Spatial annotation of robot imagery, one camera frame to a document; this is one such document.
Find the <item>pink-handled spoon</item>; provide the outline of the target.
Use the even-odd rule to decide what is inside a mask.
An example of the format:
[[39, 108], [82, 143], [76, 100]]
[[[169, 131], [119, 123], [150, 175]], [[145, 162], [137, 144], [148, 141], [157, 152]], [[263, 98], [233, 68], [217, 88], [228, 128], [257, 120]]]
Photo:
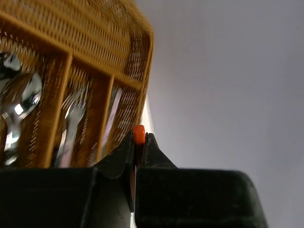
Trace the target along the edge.
[[2, 95], [8, 83], [15, 78], [22, 69], [18, 56], [9, 51], [0, 51], [0, 94]]

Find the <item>pink-handled table knife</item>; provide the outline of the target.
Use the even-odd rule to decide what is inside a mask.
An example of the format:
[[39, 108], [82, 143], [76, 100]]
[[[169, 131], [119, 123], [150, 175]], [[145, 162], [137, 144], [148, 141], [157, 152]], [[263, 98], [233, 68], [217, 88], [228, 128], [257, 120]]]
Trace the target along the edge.
[[113, 126], [113, 122], [114, 122], [114, 118], [118, 109], [118, 105], [122, 96], [122, 88], [120, 87], [115, 87], [112, 89], [112, 93], [111, 93], [111, 98], [110, 98], [110, 106], [109, 106], [109, 110], [108, 110], [108, 115], [107, 115], [107, 122], [106, 122], [106, 128], [105, 128], [105, 132], [104, 132], [104, 136], [103, 136], [103, 140], [102, 140], [102, 150], [101, 150], [101, 158], [104, 157], [105, 155], [105, 145], [108, 141], [110, 132], [111, 132], [111, 128]]

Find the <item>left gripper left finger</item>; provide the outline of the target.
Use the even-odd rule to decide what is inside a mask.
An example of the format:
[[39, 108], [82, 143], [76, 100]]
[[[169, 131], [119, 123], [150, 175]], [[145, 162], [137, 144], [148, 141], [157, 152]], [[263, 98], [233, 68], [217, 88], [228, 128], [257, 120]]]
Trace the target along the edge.
[[3, 228], [128, 228], [133, 133], [89, 168], [0, 172]]

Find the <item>dark floral-handled spoon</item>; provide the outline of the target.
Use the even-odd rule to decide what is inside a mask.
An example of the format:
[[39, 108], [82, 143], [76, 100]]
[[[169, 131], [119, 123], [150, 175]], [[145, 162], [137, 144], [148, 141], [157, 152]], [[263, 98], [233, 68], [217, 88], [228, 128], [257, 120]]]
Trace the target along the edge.
[[19, 74], [4, 87], [1, 96], [1, 116], [7, 125], [3, 167], [17, 166], [21, 122], [38, 105], [42, 95], [42, 81], [38, 73]]

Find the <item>dark floral-handled fork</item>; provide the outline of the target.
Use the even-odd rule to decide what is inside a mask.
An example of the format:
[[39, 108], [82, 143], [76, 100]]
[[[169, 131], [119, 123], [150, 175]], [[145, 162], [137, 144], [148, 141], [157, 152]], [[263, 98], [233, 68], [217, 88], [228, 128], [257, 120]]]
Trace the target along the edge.
[[70, 166], [77, 128], [86, 111], [88, 89], [89, 84], [86, 84], [79, 90], [70, 93], [61, 106], [65, 117], [61, 142], [54, 163], [56, 168]]

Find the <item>red chopstick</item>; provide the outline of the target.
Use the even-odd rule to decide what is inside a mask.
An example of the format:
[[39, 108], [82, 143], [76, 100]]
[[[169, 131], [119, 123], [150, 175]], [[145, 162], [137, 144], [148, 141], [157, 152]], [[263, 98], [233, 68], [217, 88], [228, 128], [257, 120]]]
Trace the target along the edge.
[[145, 145], [145, 127], [136, 125], [133, 127], [133, 139], [135, 144], [136, 168], [142, 163], [143, 146]]

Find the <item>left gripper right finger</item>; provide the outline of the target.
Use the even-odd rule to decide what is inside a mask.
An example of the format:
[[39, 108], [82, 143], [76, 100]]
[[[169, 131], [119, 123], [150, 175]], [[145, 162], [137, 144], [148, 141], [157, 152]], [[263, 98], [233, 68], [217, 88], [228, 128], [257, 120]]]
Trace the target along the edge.
[[266, 228], [257, 190], [241, 171], [182, 169], [146, 135], [136, 174], [139, 228]]

